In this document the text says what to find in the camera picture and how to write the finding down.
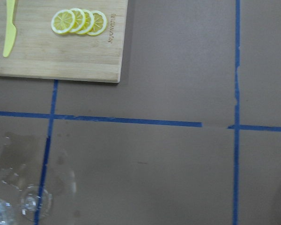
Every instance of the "plastic knife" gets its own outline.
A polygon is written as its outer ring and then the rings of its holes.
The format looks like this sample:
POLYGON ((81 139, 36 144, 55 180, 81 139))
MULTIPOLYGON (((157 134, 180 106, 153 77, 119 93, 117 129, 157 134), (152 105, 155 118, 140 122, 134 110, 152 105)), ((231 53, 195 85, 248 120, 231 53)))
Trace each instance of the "plastic knife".
POLYGON ((17 29, 13 24, 16 0, 6 0, 7 18, 3 56, 8 57, 15 43, 17 29))

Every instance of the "vertical blue tape strip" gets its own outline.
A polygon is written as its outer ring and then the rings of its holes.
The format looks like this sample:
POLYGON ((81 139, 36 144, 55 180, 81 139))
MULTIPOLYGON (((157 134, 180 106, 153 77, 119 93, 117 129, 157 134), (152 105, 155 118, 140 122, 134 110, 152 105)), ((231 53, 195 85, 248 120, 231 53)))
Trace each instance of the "vertical blue tape strip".
POLYGON ((238 68, 240 66, 240 0, 236 0, 235 23, 235 129, 234 129, 234 179, 233 179, 233 225, 238 224, 238 187, 239 187, 239 131, 240 131, 240 91, 238 68))
POLYGON ((45 146, 45 152, 44 152, 42 174, 41 174, 39 190, 38 190, 39 200, 37 203, 37 210, 34 215, 34 225, 38 225, 40 209, 41 209, 41 205, 42 205, 43 190, 44 190, 44 185, 45 185, 45 180, 46 180, 47 165, 48 165, 49 154, 50 154, 51 136, 52 136, 52 131, 53 131, 54 114, 55 114, 55 106, 56 106, 56 99, 57 99, 57 90, 58 90, 58 80, 54 80, 47 140, 46 140, 46 146, 45 146))

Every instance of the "sliced lemon stack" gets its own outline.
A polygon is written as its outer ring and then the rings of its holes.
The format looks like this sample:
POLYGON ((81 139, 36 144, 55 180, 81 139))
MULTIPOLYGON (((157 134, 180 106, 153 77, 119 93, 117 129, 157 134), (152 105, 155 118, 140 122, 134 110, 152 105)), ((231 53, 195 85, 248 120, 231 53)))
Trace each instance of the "sliced lemon stack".
POLYGON ((57 12, 51 21, 51 28, 57 34, 75 33, 97 36, 107 27, 107 18, 98 10, 72 8, 57 12))

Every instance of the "cutting board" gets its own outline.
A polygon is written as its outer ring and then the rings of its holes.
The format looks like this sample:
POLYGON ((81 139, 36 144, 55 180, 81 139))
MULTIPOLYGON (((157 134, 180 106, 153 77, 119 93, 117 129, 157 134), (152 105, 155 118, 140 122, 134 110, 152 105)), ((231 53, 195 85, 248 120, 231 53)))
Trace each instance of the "cutting board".
POLYGON ((127 4, 128 0, 17 0, 17 37, 4 58, 6 1, 0 0, 0 76, 118 83, 127 4), (52 17, 71 8, 102 11, 106 30, 95 37, 55 34, 52 17))

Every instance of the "horizontal blue tape strip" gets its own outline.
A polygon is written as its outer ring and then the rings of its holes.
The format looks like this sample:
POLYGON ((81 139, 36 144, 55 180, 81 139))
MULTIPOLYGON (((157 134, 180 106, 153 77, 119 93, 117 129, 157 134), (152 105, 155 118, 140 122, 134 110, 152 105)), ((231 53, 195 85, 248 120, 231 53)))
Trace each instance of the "horizontal blue tape strip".
POLYGON ((0 116, 42 118, 42 119, 50 118, 50 114, 28 113, 28 112, 4 112, 4 111, 0 111, 0 116))
MULTIPOLYGON (((231 125, 228 129, 234 129, 235 125, 231 125)), ((254 126, 254 125, 239 125, 240 130, 256 130, 256 131, 273 131, 281 132, 281 127, 266 127, 266 126, 254 126)))
POLYGON ((142 120, 142 119, 126 119, 114 117, 94 117, 94 116, 72 116, 72 115, 54 115, 56 120, 82 120, 96 122, 114 122, 114 123, 136 123, 136 124, 153 124, 181 127, 203 127, 200 122, 171 121, 171 120, 142 120))

